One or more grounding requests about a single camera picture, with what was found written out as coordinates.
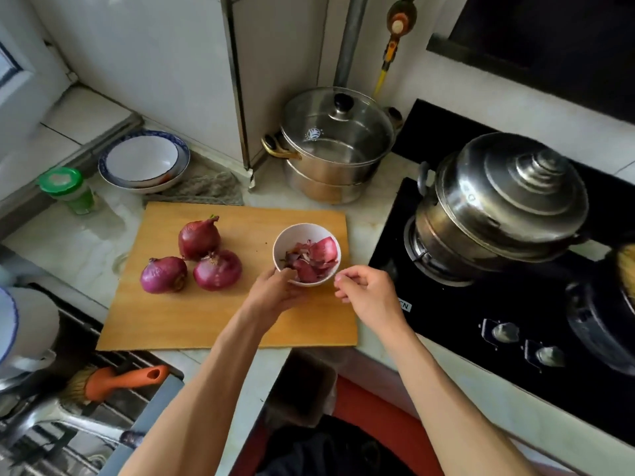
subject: gas stove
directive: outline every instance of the gas stove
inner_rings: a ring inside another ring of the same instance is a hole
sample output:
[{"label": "gas stove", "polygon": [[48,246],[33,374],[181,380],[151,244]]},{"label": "gas stove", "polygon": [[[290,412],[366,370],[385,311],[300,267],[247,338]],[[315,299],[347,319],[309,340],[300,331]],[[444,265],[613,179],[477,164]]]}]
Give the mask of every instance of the gas stove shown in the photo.
[{"label": "gas stove", "polygon": [[419,201],[417,183],[404,179],[369,263],[392,277],[414,331],[635,446],[635,377],[596,359],[567,323],[565,289],[592,261],[569,251],[549,263],[448,281],[413,239]]}]

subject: cutting board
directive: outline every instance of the cutting board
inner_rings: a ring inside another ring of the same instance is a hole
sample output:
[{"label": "cutting board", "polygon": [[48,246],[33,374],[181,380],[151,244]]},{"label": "cutting board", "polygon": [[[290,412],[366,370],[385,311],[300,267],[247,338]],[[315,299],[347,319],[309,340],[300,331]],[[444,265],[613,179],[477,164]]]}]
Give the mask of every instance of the cutting board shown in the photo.
[{"label": "cutting board", "polygon": [[[218,215],[221,247],[242,261],[242,276],[232,287],[209,292],[193,277],[188,262],[185,289],[176,294],[144,292],[139,276],[148,259],[178,256],[178,234],[183,225]],[[242,304],[259,273],[273,267],[275,238],[293,224],[311,222],[329,230],[342,248],[341,268],[349,264],[344,213],[294,211],[257,207],[214,206],[150,202],[119,280],[115,298],[97,349],[210,348]],[[264,336],[260,347],[354,346],[358,341],[355,313],[334,295],[332,280],[307,288],[309,300],[284,312]]]}]

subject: burner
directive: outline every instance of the burner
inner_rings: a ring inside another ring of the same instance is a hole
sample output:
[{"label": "burner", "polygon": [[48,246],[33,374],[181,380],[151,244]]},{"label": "burner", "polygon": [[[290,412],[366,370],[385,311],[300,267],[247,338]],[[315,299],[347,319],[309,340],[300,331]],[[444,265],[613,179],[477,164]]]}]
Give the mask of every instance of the burner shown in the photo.
[{"label": "burner", "polygon": [[474,282],[473,279],[466,279],[454,275],[432,258],[417,235],[415,216],[410,217],[408,222],[406,222],[406,227],[403,231],[403,242],[406,245],[406,251],[408,252],[410,260],[415,263],[421,272],[430,277],[430,279],[456,288],[463,288]]}]

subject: pot lid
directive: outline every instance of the pot lid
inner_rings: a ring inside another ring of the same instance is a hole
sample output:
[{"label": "pot lid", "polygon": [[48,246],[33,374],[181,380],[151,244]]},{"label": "pot lid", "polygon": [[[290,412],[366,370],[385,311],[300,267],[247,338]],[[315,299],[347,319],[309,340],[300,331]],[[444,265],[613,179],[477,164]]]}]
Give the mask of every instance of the pot lid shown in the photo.
[{"label": "pot lid", "polygon": [[440,201],[464,231],[485,240],[543,244],[574,235],[586,219],[584,183],[568,159],[515,134],[480,136],[449,164]]},{"label": "pot lid", "polygon": [[293,97],[284,106],[282,133],[301,155],[352,165],[381,159],[395,140],[391,119],[372,98],[340,87]]}]

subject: countertop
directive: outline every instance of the countertop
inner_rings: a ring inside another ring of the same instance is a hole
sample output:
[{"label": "countertop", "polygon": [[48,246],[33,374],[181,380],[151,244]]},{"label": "countertop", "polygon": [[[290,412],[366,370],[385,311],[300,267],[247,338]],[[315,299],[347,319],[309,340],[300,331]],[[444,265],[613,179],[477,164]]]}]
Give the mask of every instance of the countertop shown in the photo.
[{"label": "countertop", "polygon": [[[195,166],[192,173],[206,171]],[[364,196],[340,207],[347,216],[353,264],[368,263],[403,177],[415,178],[417,164],[390,154],[382,162]],[[256,187],[243,193],[255,207],[323,209],[287,187],[281,164],[269,160],[256,176]],[[30,220],[3,243],[21,257],[48,271],[98,304],[93,316],[103,321],[117,288],[116,263],[130,250],[139,228],[143,205],[139,196],[118,190],[98,175],[89,183],[104,207],[77,217],[60,204]],[[359,324],[357,349],[395,369],[377,337]],[[630,475],[635,449],[612,436],[537,399],[504,379],[420,337],[434,357],[468,397],[494,424],[554,459],[590,475]],[[160,358],[191,378],[209,350],[159,351]],[[290,349],[259,350],[239,397],[229,438],[217,475],[231,470],[257,419],[264,400]]]}]

